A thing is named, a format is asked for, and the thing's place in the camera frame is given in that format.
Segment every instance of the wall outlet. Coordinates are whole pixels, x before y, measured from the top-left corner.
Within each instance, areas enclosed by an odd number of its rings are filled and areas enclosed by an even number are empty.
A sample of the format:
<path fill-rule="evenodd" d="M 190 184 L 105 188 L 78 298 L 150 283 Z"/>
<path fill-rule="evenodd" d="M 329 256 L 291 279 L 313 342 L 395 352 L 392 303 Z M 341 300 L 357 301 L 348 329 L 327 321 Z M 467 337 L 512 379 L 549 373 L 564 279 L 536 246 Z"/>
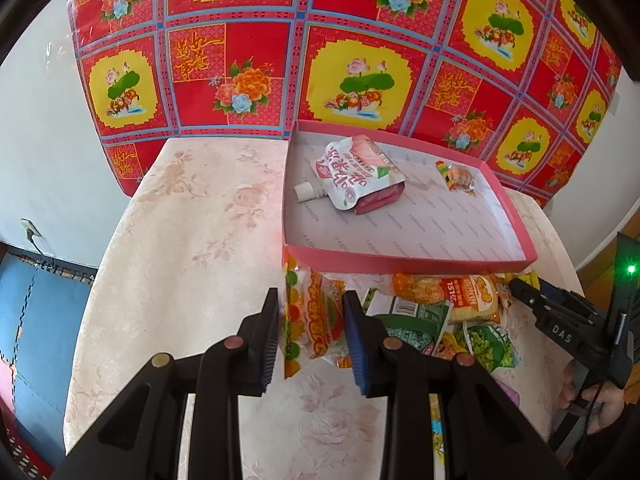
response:
<path fill-rule="evenodd" d="M 25 231 L 27 229 L 31 229 L 33 231 L 33 236 L 39 236 L 39 237 L 42 236 L 40 232 L 36 229 L 35 225 L 31 223 L 31 220 L 27 220 L 26 218 L 20 218 L 20 223 L 22 224 L 22 227 L 24 227 Z"/>

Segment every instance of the snack package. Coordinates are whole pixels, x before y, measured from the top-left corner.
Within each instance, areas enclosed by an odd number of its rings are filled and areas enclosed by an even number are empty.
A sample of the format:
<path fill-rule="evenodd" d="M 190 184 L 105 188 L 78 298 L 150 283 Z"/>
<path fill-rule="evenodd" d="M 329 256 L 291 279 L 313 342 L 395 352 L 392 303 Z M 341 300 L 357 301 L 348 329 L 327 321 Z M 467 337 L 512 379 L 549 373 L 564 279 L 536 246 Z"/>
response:
<path fill-rule="evenodd" d="M 491 319 L 498 310 L 498 293 L 487 276 L 436 278 L 396 273 L 392 281 L 395 293 L 406 300 L 427 304 L 450 301 L 453 304 L 452 323 Z"/>
<path fill-rule="evenodd" d="M 451 361 L 456 355 L 460 354 L 461 352 L 468 354 L 466 348 L 458 344 L 458 342 L 456 341 L 456 337 L 451 332 L 445 332 L 444 334 L 442 334 L 442 339 L 436 346 L 436 349 L 432 355 L 434 357 L 439 357 L 440 359 Z"/>
<path fill-rule="evenodd" d="M 449 301 L 414 303 L 370 288 L 362 307 L 367 316 L 375 316 L 382 321 L 390 336 L 431 355 L 447 326 L 452 304 Z"/>
<path fill-rule="evenodd" d="M 285 271 L 285 378 L 316 357 L 324 356 L 335 365 L 350 367 L 342 316 L 344 283 L 299 266 L 291 256 Z"/>
<path fill-rule="evenodd" d="M 485 323 L 462 328 L 455 334 L 460 346 L 472 354 L 489 373 L 496 368 L 515 368 L 520 359 L 513 349 L 507 329 L 497 323 Z"/>
<path fill-rule="evenodd" d="M 535 287 L 537 290 L 540 290 L 540 280 L 538 279 L 538 275 L 535 270 L 531 270 L 524 274 L 513 274 L 511 272 L 503 274 L 489 274 L 489 279 L 491 279 L 492 283 L 495 285 L 495 288 L 498 291 L 498 298 L 500 299 L 500 308 L 498 308 L 498 311 L 492 317 L 491 321 L 493 322 L 503 322 L 503 318 L 508 314 L 509 309 L 511 308 L 513 296 L 511 295 L 509 282 L 513 278 L 520 278 L 524 282 Z"/>
<path fill-rule="evenodd" d="M 336 209 L 363 214 L 395 202 L 404 191 L 406 177 L 365 135 L 330 142 L 310 164 L 318 179 L 294 187 L 299 202 L 328 195 Z"/>
<path fill-rule="evenodd" d="M 442 160 L 436 162 L 436 168 L 442 175 L 449 191 L 459 189 L 473 196 L 476 195 L 476 181 L 467 168 L 455 164 L 449 165 Z"/>

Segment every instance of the cable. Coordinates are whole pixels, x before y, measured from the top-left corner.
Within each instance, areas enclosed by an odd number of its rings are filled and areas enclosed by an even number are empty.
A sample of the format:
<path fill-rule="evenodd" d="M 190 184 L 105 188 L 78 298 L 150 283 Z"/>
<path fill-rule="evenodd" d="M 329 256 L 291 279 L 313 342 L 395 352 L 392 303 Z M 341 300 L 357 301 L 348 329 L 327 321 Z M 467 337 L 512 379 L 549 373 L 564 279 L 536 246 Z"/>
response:
<path fill-rule="evenodd" d="M 27 240 L 28 240 L 28 241 L 30 241 L 30 242 L 31 242 L 31 245 L 33 245 L 33 246 L 36 248 L 36 250 L 37 250 L 37 251 L 38 251 L 42 256 L 44 256 L 44 257 L 46 258 L 46 257 L 47 257 L 47 255 L 46 255 L 45 253 L 43 253 L 43 252 L 40 250 L 40 248 L 36 245 L 36 242 L 34 242 L 34 241 L 33 241 L 33 234 L 34 234 L 34 233 L 33 233 L 33 231 L 32 231 L 31 229 L 27 228 Z M 52 267 L 52 268 L 54 267 L 54 259 L 53 259 L 53 257 L 51 257 L 51 267 Z"/>
<path fill-rule="evenodd" d="M 600 383 L 598 389 L 596 390 L 596 394 L 591 400 L 591 404 L 589 405 L 589 410 L 587 411 L 587 418 L 584 421 L 584 429 L 582 430 L 582 437 L 580 438 L 580 452 L 584 452 L 584 443 L 587 440 L 587 431 L 589 430 L 589 424 L 591 422 L 591 413 L 593 412 L 593 406 L 595 405 L 600 393 L 602 391 L 602 387 L 604 383 Z"/>

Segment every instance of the red patterned cloth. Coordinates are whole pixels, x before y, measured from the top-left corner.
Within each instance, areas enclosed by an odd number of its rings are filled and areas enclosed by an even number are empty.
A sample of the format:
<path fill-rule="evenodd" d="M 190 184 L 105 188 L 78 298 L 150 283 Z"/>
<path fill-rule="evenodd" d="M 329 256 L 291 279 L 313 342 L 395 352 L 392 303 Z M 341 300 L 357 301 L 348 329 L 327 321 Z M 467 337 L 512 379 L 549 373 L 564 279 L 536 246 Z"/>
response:
<path fill-rule="evenodd" d="M 69 16 L 129 195 L 167 138 L 286 139 L 300 118 L 449 146 L 545 205 L 622 67 L 572 0 L 69 0 Z"/>

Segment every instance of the pink floral tablecloth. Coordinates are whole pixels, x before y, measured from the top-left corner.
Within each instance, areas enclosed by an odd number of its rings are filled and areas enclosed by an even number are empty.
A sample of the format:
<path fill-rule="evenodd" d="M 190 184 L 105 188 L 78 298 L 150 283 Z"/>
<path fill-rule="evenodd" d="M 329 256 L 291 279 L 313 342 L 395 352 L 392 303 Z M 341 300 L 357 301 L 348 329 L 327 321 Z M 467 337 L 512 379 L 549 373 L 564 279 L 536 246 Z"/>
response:
<path fill-rule="evenodd" d="M 267 139 L 167 141 L 113 235 L 86 306 L 66 406 L 67 450 L 153 354 L 205 351 L 259 311 L 270 286 L 282 287 L 286 149 Z M 542 210 L 508 193 L 538 250 L 533 268 L 581 292 Z M 363 293 L 380 279 L 355 274 L 346 281 Z M 569 357 L 534 328 L 522 304 L 512 308 L 508 330 L 521 363 L 494 374 L 520 394 L 521 410 L 547 436 Z M 278 352 L 267 394 L 241 399 L 245 480 L 378 478 L 385 399 L 362 397 L 350 370 L 323 360 L 286 381 L 283 370 Z M 190 402 L 180 478 L 192 409 Z"/>

